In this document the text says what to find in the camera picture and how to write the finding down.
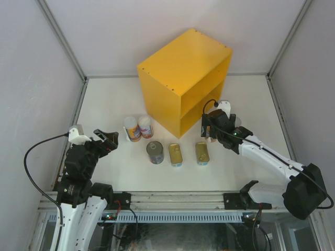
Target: white wall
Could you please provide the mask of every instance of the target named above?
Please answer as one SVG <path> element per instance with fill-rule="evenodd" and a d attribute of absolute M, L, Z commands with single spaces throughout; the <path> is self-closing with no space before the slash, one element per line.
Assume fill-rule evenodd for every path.
<path fill-rule="evenodd" d="M 298 159 L 320 167 L 335 198 L 335 1 L 314 1 L 274 74 Z M 335 209 L 327 211 L 335 226 Z"/>
<path fill-rule="evenodd" d="M 269 71 L 304 0 L 47 0 L 86 75 L 136 65 L 196 28 L 232 47 L 230 73 Z"/>
<path fill-rule="evenodd" d="M 26 250 L 40 200 L 28 180 L 25 152 L 65 133 L 81 80 L 33 0 L 0 3 L 0 250 Z M 51 189 L 65 139 L 31 153 L 37 184 Z"/>

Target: yellow shelf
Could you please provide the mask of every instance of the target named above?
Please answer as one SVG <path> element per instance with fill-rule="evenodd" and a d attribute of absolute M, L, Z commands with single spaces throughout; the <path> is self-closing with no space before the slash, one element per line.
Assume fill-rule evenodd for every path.
<path fill-rule="evenodd" d="M 209 97 L 219 98 L 231 55 L 195 29 L 180 35 L 137 67 L 147 113 L 180 138 Z"/>

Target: can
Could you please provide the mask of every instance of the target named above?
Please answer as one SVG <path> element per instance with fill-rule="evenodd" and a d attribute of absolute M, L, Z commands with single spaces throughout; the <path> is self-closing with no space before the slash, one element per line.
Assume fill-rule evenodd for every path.
<path fill-rule="evenodd" d="M 143 138 L 149 139 L 153 136 L 151 119 L 148 115 L 145 115 L 139 118 L 138 126 L 140 127 L 140 131 L 141 131 Z"/>
<path fill-rule="evenodd" d="M 124 128 L 130 141 L 137 142 L 141 139 L 140 128 L 134 117 L 126 117 L 124 119 Z"/>
<path fill-rule="evenodd" d="M 152 164 L 160 164 L 164 160 L 163 145 L 158 141 L 151 141 L 147 145 L 147 153 Z"/>
<path fill-rule="evenodd" d="M 206 166 L 209 162 L 207 144 L 205 142 L 196 143 L 195 144 L 195 153 L 197 155 L 198 165 L 199 166 Z"/>
<path fill-rule="evenodd" d="M 182 165 L 183 157 L 180 151 L 180 146 L 178 144 L 169 145 L 169 153 L 171 158 L 171 165 L 173 167 L 178 167 Z"/>

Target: white lid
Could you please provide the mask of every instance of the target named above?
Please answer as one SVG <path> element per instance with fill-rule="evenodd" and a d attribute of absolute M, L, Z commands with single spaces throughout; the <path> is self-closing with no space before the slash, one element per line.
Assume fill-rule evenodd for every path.
<path fill-rule="evenodd" d="M 140 127 L 148 127 L 151 125 L 151 119 L 148 115 L 144 115 L 144 116 L 141 116 L 139 119 L 138 119 L 138 125 Z"/>
<path fill-rule="evenodd" d="M 134 117 L 126 117 L 124 119 L 124 127 L 127 129 L 132 129 L 137 126 L 136 118 Z"/>

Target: white table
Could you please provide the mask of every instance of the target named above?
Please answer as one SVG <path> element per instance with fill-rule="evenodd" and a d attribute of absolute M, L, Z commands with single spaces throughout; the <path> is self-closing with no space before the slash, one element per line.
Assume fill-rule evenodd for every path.
<path fill-rule="evenodd" d="M 283 132 L 275 111 L 265 76 L 227 76 L 222 99 L 231 102 L 232 113 L 259 139 L 289 157 Z M 156 121 L 154 137 L 129 142 L 122 123 L 126 116 L 146 114 L 138 78 L 93 78 L 89 80 L 78 123 L 87 136 L 95 129 L 117 131 L 119 147 L 99 160 L 92 182 L 112 184 L 115 191 L 232 191 L 253 179 L 280 184 L 266 168 L 225 149 L 220 143 L 209 143 L 210 162 L 198 166 L 195 143 L 200 137 L 201 121 L 177 139 Z M 149 162 L 146 146 L 152 140 L 164 146 L 165 159 L 159 165 Z M 172 167 L 168 145 L 181 146 L 183 165 Z"/>

